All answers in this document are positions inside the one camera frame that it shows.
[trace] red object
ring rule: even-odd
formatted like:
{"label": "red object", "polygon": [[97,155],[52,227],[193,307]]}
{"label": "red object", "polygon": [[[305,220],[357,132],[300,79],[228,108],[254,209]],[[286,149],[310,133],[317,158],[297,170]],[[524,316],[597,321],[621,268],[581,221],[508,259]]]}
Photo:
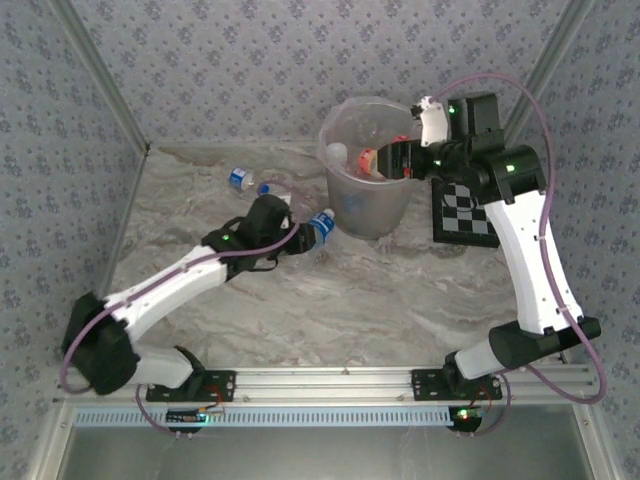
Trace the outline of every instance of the red object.
{"label": "red object", "polygon": [[218,397],[218,401],[215,404],[209,405],[206,408],[209,409],[209,408],[214,408],[214,407],[222,407],[222,413],[225,414],[226,413],[226,409],[224,408],[224,403],[222,403],[222,394],[220,393],[220,390],[218,390],[218,387],[215,386],[215,385],[207,385],[204,388],[206,388],[210,392],[215,393],[216,396]]}
{"label": "red object", "polygon": [[371,161],[376,151],[373,148],[365,148],[358,157],[358,166],[367,175],[371,175]]}

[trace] blue bottle label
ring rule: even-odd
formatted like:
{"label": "blue bottle label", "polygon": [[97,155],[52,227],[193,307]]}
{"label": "blue bottle label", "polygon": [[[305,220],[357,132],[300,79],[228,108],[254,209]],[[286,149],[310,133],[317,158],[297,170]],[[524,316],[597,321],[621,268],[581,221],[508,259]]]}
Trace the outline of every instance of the blue bottle label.
{"label": "blue bottle label", "polygon": [[248,172],[244,168],[234,168],[229,175],[229,183],[232,187],[242,190],[242,180]]}
{"label": "blue bottle label", "polygon": [[318,245],[324,245],[329,233],[331,233],[331,230],[336,226],[333,218],[324,212],[315,214],[313,218],[309,220],[309,224],[314,226],[322,235],[322,239],[316,239]]}

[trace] metal edge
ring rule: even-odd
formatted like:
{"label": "metal edge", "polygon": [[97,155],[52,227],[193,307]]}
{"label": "metal edge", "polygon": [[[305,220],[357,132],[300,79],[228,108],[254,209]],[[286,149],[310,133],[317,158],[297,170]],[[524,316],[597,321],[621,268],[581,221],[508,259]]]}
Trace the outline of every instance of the metal edge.
{"label": "metal edge", "polygon": [[[415,402],[410,367],[367,368],[262,368],[235,369],[238,372],[234,407],[242,406],[380,406],[380,405],[465,405],[460,402]],[[593,372],[587,365],[544,365],[540,370],[561,388],[575,395],[593,394]],[[559,405],[569,401],[556,395],[531,373],[516,370],[507,374],[515,405]],[[71,372],[72,385],[82,385]],[[75,406],[130,406],[134,386],[106,397],[94,393],[68,397]],[[506,399],[494,402],[504,404]],[[182,407],[197,404],[174,404]]]}
{"label": "metal edge", "polygon": [[599,405],[573,407],[582,443],[596,480],[626,480]]}
{"label": "metal edge", "polygon": [[73,430],[75,407],[58,403],[47,415],[45,426],[31,454],[28,480],[51,480],[58,478],[69,437]]}
{"label": "metal edge", "polygon": [[127,232],[127,227],[129,226],[129,219],[131,218],[133,203],[135,202],[136,194],[138,193],[138,187],[140,186],[140,181],[142,179],[142,172],[144,171],[144,166],[147,163],[148,157],[149,152],[146,152],[135,174],[133,186],[129,191],[127,203],[124,207],[124,212],[122,213],[122,217],[120,219],[120,225],[118,225],[118,233],[116,234],[115,243],[113,245],[113,248],[111,249],[109,261],[107,262],[107,269],[102,278],[102,282],[100,283],[100,287],[96,292],[98,294],[98,298],[103,298],[109,293],[111,281],[113,280],[113,275],[116,271],[116,266],[118,265],[118,258],[120,258],[120,252],[122,250],[122,244],[124,243],[124,237]]}
{"label": "metal edge", "polygon": [[62,23],[69,40],[80,54],[94,82],[102,92],[107,105],[113,111],[132,146],[136,149],[138,155],[144,154],[147,150],[147,142],[144,139],[142,130],[109,73],[107,65],[100,56],[100,52],[85,28],[77,10],[70,0],[49,0],[49,5]]}
{"label": "metal edge", "polygon": [[[527,89],[535,98],[540,98],[549,84],[558,65],[573,42],[587,14],[596,3],[595,0],[569,0],[549,40],[538,57],[529,78]],[[533,107],[523,93],[511,109],[505,123],[505,141],[511,144],[520,134],[529,119]]]}

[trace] white ball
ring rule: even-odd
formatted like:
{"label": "white ball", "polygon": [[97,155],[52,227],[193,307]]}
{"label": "white ball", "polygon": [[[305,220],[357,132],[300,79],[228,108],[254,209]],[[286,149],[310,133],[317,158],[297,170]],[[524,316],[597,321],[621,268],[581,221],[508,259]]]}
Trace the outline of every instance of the white ball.
{"label": "white ball", "polygon": [[327,146],[327,160],[329,162],[346,163],[347,146],[344,143],[331,143]]}

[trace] blue floral wallpaper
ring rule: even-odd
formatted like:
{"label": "blue floral wallpaper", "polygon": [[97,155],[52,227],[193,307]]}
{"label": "blue floral wallpaper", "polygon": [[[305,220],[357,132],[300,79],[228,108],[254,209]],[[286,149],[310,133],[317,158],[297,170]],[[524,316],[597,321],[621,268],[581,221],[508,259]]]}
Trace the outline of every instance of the blue floral wallpaper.
{"label": "blue floral wallpaper", "polygon": [[[565,0],[75,0],[147,140],[315,138],[329,108],[525,79]],[[502,115],[517,95],[504,90]]]}
{"label": "blue floral wallpaper", "polygon": [[[311,139],[348,96],[409,103],[494,70],[526,79],[565,0],[75,0],[152,142]],[[44,0],[0,2],[0,479],[21,478],[74,298],[102,280],[140,159]],[[554,230],[640,478],[640,6],[600,0],[545,94]],[[498,88],[505,119],[517,94]],[[533,122],[521,135],[542,152]]]}
{"label": "blue floral wallpaper", "polygon": [[105,272],[140,159],[46,2],[0,2],[0,479],[21,478],[71,302]]}
{"label": "blue floral wallpaper", "polygon": [[[553,228],[607,367],[620,461],[640,478],[640,3],[598,2],[544,95],[558,164]],[[536,145],[533,122],[521,141]]]}

